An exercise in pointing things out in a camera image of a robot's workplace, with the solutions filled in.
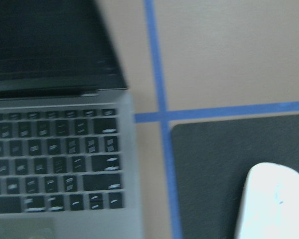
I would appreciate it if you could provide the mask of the grey laptop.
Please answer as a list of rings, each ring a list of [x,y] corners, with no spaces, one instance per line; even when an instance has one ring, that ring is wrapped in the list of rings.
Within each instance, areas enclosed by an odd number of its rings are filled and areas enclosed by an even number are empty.
[[[94,0],[0,0],[0,239],[142,239],[133,111]]]

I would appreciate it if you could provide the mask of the white computer mouse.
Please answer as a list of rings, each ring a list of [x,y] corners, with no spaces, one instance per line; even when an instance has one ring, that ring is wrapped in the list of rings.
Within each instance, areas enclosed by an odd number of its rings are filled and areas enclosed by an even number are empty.
[[[299,239],[299,173],[263,162],[248,172],[234,237]]]

